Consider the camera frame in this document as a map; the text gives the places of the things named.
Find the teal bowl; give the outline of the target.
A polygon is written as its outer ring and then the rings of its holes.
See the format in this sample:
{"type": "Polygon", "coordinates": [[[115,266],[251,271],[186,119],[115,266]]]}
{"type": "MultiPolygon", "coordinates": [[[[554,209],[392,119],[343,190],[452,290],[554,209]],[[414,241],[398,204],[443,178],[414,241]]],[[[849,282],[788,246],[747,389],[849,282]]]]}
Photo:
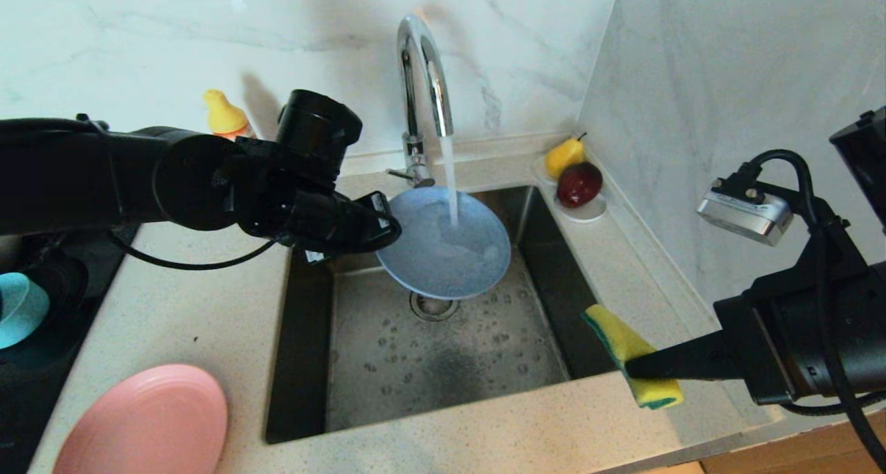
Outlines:
{"type": "Polygon", "coordinates": [[[28,338],[42,324],[48,308],[48,294],[27,275],[0,275],[0,350],[28,338]]]}

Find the yellow-capped detergent bottle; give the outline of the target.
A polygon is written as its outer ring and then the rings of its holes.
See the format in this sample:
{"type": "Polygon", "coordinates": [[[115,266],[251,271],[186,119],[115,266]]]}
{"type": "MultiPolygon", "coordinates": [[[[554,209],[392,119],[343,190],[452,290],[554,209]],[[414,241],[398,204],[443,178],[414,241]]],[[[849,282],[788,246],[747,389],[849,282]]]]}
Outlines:
{"type": "Polygon", "coordinates": [[[228,101],[224,92],[209,89],[203,93],[203,99],[208,108],[209,130],[213,134],[231,142],[235,142],[237,137],[255,137],[246,112],[228,101]]]}

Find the black glass cooktop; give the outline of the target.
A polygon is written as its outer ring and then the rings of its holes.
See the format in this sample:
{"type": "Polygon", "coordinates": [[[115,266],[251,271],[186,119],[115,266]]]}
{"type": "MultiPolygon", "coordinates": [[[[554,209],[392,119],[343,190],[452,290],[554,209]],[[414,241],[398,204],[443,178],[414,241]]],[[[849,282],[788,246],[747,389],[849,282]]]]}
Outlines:
{"type": "Polygon", "coordinates": [[[0,474],[26,474],[124,251],[103,230],[29,235],[13,271],[44,289],[48,314],[0,349],[0,474]]]}

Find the yellow pear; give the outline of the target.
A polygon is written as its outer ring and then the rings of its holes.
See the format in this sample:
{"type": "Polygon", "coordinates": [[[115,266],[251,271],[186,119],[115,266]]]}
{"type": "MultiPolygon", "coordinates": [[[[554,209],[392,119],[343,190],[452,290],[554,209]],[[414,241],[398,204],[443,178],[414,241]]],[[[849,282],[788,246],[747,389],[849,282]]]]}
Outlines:
{"type": "Polygon", "coordinates": [[[545,155],[544,165],[547,176],[552,181],[558,181],[564,171],[573,165],[585,161],[584,137],[586,132],[580,136],[570,137],[551,149],[545,155]]]}

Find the yellow green sponge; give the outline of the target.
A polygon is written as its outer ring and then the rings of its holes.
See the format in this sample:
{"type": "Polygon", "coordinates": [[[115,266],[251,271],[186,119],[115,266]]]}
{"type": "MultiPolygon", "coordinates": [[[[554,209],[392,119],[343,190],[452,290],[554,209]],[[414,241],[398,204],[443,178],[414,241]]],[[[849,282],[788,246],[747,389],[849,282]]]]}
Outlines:
{"type": "Polygon", "coordinates": [[[639,408],[651,410],[677,407],[685,401],[685,395],[675,379],[636,379],[629,376],[626,364],[634,358],[647,356],[656,351],[645,339],[601,304],[586,308],[582,320],[594,330],[604,349],[616,364],[629,386],[639,408]]]}

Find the dark red apple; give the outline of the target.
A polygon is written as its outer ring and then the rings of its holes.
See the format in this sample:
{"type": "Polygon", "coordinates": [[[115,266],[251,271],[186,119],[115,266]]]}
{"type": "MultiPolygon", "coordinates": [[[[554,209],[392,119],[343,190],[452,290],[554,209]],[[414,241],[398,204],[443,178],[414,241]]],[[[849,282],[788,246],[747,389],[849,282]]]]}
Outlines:
{"type": "Polygon", "coordinates": [[[556,197],[566,208],[578,208],[591,202],[602,191],[602,172],[600,169],[584,161],[570,165],[560,175],[556,197]]]}

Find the chrome gooseneck faucet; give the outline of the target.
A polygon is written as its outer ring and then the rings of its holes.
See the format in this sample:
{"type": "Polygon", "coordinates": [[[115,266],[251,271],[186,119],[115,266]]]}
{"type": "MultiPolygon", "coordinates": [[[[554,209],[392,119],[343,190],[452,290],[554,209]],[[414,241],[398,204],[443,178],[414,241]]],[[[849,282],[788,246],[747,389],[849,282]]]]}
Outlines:
{"type": "Polygon", "coordinates": [[[433,187],[435,181],[424,149],[424,134],[419,127],[418,98],[430,101],[437,136],[452,136],[455,127],[440,52],[423,18],[414,14],[402,18],[397,32],[397,57],[407,124],[401,136],[405,170],[389,169],[387,174],[407,181],[413,188],[433,187]]]}

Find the blue-grey plate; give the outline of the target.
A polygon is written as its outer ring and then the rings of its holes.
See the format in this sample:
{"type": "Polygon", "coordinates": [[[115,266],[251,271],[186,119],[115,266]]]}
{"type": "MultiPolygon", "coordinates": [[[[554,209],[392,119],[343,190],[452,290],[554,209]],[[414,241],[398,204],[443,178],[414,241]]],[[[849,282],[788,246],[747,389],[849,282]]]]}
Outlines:
{"type": "Polygon", "coordinates": [[[413,188],[390,201],[401,237],[377,253],[409,291],[434,300],[467,300],[497,284],[512,261],[512,241],[487,205],[458,191],[457,222],[446,188],[413,188]]]}

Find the round metal drain strainer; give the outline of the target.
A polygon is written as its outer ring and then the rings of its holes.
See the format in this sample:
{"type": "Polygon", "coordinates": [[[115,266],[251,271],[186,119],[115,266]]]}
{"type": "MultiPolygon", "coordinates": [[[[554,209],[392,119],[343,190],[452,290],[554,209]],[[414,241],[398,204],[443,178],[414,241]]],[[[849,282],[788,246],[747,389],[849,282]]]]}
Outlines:
{"type": "Polygon", "coordinates": [[[449,319],[460,307],[458,300],[437,300],[417,292],[409,295],[409,306],[415,316],[427,322],[442,322],[449,319]]]}

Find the stainless steel sink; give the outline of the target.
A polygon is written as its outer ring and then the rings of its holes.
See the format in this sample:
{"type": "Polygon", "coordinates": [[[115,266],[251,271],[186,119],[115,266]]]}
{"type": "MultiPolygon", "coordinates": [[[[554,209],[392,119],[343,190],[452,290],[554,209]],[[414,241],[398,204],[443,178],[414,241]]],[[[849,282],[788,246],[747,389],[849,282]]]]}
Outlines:
{"type": "Polygon", "coordinates": [[[269,405],[268,444],[609,373],[580,318],[596,297],[535,186],[476,193],[512,238],[503,279],[453,316],[413,314],[411,292],[374,254],[310,264],[291,254],[269,405]]]}

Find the small white dish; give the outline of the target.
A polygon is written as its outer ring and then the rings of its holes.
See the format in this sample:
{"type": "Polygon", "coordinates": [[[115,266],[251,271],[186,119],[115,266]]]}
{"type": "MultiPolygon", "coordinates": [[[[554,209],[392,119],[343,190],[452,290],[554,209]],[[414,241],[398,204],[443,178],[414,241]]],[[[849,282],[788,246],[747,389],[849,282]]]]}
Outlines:
{"type": "Polygon", "coordinates": [[[548,175],[545,170],[544,155],[537,156],[532,162],[532,172],[538,183],[541,183],[542,190],[554,202],[554,207],[560,215],[563,215],[568,221],[575,223],[592,223],[598,221],[607,211],[607,200],[604,194],[600,193],[594,199],[576,208],[565,207],[560,200],[557,199],[557,183],[548,175]]]}

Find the running water stream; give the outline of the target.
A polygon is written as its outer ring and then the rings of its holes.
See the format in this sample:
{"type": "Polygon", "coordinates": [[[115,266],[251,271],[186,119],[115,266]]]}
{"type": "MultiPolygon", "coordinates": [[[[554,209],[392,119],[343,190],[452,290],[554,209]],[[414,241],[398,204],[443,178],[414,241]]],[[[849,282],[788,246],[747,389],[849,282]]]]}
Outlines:
{"type": "Polygon", "coordinates": [[[451,136],[440,137],[440,147],[446,174],[447,202],[453,228],[460,224],[457,183],[455,174],[455,147],[451,136]]]}

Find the pink plate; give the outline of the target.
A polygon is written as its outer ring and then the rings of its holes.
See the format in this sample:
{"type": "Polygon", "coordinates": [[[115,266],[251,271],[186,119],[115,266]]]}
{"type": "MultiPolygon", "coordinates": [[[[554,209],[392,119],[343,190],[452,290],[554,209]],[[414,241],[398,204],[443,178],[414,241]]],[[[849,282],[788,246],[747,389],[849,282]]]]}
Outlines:
{"type": "Polygon", "coordinates": [[[215,377],[170,364],[108,389],[80,417],[53,474],[215,474],[228,404],[215,377]]]}

